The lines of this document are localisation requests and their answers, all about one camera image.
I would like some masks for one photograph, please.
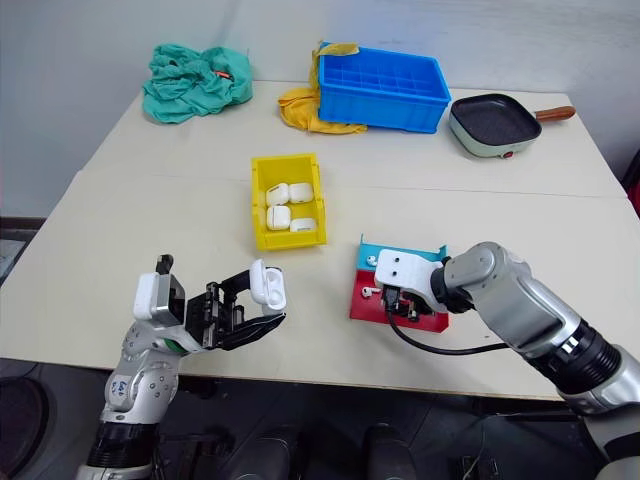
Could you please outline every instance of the teal towel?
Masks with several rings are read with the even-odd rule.
[[[149,68],[152,75],[142,87],[142,107],[162,123],[219,113],[226,105],[244,103],[253,95],[249,59],[228,48],[215,47],[200,53],[179,45],[159,45]]]

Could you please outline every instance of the yellow bin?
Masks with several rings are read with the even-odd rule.
[[[278,183],[307,182],[313,186],[313,200],[288,203],[291,218],[312,217],[318,229],[314,232],[274,232],[267,228],[265,192]],[[259,250],[284,250],[327,243],[324,196],[320,169],[315,153],[300,153],[280,157],[258,157],[251,160],[251,215]]]

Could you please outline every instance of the blue storage bin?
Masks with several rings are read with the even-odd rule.
[[[320,108],[327,122],[435,133],[451,101],[435,58],[360,48],[321,55]]]

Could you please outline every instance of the yellow rag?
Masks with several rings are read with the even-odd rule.
[[[331,45],[314,50],[311,54],[311,70],[309,71],[309,84],[311,87],[294,88],[278,99],[282,120],[291,127],[308,130],[310,132],[366,132],[366,125],[325,122],[318,118],[318,108],[320,107],[318,57],[320,55],[353,55],[358,53],[358,51],[358,45],[355,43],[332,43]]]

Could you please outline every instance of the wooden handle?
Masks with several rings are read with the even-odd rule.
[[[552,122],[573,117],[576,114],[576,109],[567,105],[566,107],[550,108],[549,110],[538,110],[535,114],[536,120],[539,122]]]

